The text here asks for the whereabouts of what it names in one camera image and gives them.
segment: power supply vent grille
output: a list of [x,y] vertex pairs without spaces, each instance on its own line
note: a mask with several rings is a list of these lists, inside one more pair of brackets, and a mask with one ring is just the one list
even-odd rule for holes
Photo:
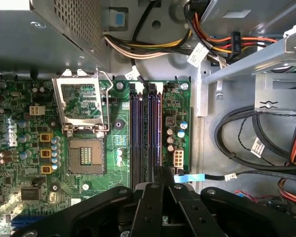
[[100,0],[54,0],[54,11],[97,57],[101,56]]

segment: cpu socket lever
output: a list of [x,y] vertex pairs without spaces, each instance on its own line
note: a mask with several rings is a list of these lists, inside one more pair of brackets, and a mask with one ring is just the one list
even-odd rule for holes
[[[96,75],[89,75],[83,70],[77,70],[77,74],[73,75],[67,69],[59,78],[52,79],[53,87],[56,96],[57,107],[59,110],[60,122],[62,124],[62,131],[67,137],[73,137],[73,134],[78,131],[87,130],[95,133],[98,138],[103,138],[110,130],[110,110],[107,103],[107,124],[105,123],[104,113],[101,101],[101,88],[99,74],[104,74],[106,79],[110,82],[110,86],[105,88],[106,97],[109,97],[109,91],[113,88],[113,82],[108,74],[104,71],[96,71]],[[93,85],[95,93],[95,105],[97,110],[101,113],[98,118],[69,118],[65,115],[67,103],[65,102],[62,85]]]

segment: green circuit board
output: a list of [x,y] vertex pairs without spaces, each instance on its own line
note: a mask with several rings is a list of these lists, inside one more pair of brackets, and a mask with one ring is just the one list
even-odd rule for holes
[[[122,89],[116,87],[118,82],[123,83]],[[188,170],[190,89],[182,90],[180,81],[162,83],[162,164],[173,166],[173,153],[168,151],[168,135],[165,133],[169,128],[165,119],[172,117],[175,121],[170,126],[174,139],[171,145],[184,151],[184,170]],[[107,86],[107,81],[101,82],[101,88]],[[62,90],[67,103],[66,116],[73,119],[99,116],[93,101],[94,87],[66,85]],[[110,106],[111,129],[105,138],[82,133],[69,139],[62,134],[52,81],[0,80],[0,152],[11,151],[11,154],[0,158],[0,236],[22,227],[16,221],[13,223],[16,217],[48,216],[116,185],[130,186],[129,93],[129,81],[115,81],[109,98],[105,97],[105,90],[101,90],[104,114],[107,103]],[[38,113],[44,106],[44,114],[31,115],[30,106],[38,107]],[[117,128],[116,121],[122,121],[123,127]],[[188,123],[184,138],[178,136],[182,121]],[[97,160],[101,169],[94,173],[79,168],[73,171],[73,140],[80,143],[80,156],[85,158],[85,163],[79,164],[79,168],[91,165],[87,155],[90,150],[81,145],[81,141],[96,142],[101,147],[101,160]],[[117,155],[122,157],[122,162],[117,161]]]

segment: white label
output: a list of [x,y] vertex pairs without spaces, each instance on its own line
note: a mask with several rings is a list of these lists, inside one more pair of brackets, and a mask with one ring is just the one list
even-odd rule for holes
[[259,138],[256,138],[256,140],[253,143],[253,146],[251,148],[251,153],[253,153],[257,157],[261,158],[264,148],[265,148],[265,145],[260,141]]
[[125,74],[125,77],[126,77],[127,80],[137,80],[137,77],[140,76],[136,66],[133,66],[132,69],[133,69],[132,71]]
[[71,199],[71,206],[73,206],[73,205],[75,205],[75,204],[77,204],[79,202],[81,202],[81,199],[79,199],[79,198],[72,198]]
[[237,178],[238,177],[237,177],[236,173],[225,175],[225,181],[226,182],[228,182],[228,181],[230,181],[232,179],[237,179]]
[[198,43],[191,55],[188,57],[187,62],[198,68],[208,52],[209,50],[205,46]]

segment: motherboard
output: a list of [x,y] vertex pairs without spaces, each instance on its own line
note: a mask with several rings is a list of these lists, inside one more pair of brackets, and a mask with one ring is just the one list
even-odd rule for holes
[[0,237],[114,186],[152,182],[156,165],[189,170],[188,81],[56,80],[0,80]]

